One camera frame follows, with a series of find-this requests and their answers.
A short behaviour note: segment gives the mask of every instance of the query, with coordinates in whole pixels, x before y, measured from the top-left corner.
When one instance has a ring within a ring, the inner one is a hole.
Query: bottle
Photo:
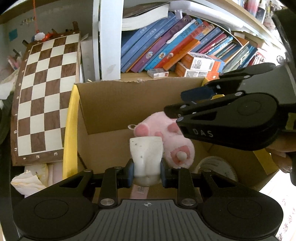
[[[265,14],[266,14],[266,0],[261,0],[261,3],[257,10],[256,19],[258,19],[260,23],[263,23]]]

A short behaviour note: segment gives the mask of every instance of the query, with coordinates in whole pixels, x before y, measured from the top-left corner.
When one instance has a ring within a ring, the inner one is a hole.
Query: red string
[[[33,0],[33,11],[34,11],[34,23],[35,23],[35,32],[38,33],[38,24],[37,24],[37,14],[36,14],[36,5],[35,5],[35,0]]]

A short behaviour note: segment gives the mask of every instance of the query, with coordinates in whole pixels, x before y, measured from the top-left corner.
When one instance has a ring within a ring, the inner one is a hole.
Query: chessboard
[[[13,165],[63,160],[71,90],[80,76],[79,40],[74,30],[27,46],[12,104]]]

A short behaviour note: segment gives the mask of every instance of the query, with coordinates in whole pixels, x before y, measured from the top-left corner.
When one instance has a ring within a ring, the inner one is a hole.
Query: plush pig
[[[194,146],[183,136],[176,119],[170,119],[162,112],[156,112],[134,128],[135,137],[158,136],[162,138],[164,158],[174,168],[189,168],[194,159]]]

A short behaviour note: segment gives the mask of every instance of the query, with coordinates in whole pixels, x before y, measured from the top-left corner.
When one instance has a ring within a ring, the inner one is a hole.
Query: ribbed gray panel
[[[213,232],[195,211],[179,208],[172,200],[124,200],[117,208],[100,211],[86,230],[64,241],[232,240]]]

